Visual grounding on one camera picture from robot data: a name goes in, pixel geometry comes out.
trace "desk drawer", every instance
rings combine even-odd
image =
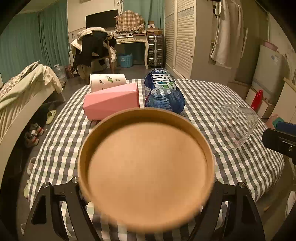
[[[127,43],[128,39],[124,38],[124,39],[116,39],[116,43],[120,44],[120,43]]]
[[[144,42],[145,38],[146,38],[146,36],[132,37],[132,38],[128,38],[128,41],[129,42],[136,42],[136,41]]]

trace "gingham tablecloth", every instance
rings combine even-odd
[[[127,80],[127,83],[138,82],[140,107],[144,107],[143,80]],[[184,95],[186,104],[182,115],[190,120],[206,137],[215,156],[215,174],[221,183],[235,185],[245,182],[257,201],[280,177],[284,168],[283,156],[264,148],[261,137],[267,128],[259,119],[257,128],[248,140],[238,149],[222,147],[213,131],[214,116],[224,104],[236,104],[248,107],[234,91],[217,83],[197,80],[176,80],[176,85]],[[90,86],[84,86],[71,97],[50,128],[43,142],[29,181],[28,200],[32,207],[35,197],[44,182],[58,185],[68,182],[77,176],[79,150],[83,141],[97,122],[89,121],[84,115],[84,96],[90,92]],[[195,221],[182,227],[158,234],[136,234],[127,232],[126,228],[112,226],[108,220],[94,210],[90,202],[87,212],[103,240],[142,241],[142,240],[186,240]],[[227,203],[221,207],[217,226],[225,218]],[[67,233],[74,235],[67,205],[62,203],[62,214]]]

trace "blue laundry basket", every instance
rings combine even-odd
[[[119,55],[120,66],[123,68],[129,68],[133,66],[133,55]]]

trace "blue object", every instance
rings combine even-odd
[[[144,80],[145,106],[170,110],[180,114],[185,106],[185,99],[175,80],[163,68],[151,70]]]
[[[292,123],[279,121],[276,125],[276,130],[296,136],[296,125]]]
[[[123,68],[129,68],[133,66],[133,55],[119,55],[120,66]]]

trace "brown paper bowl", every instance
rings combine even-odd
[[[78,175],[83,195],[109,222],[159,232],[184,224],[206,203],[214,161],[206,139],[184,117],[134,108],[94,127]]]

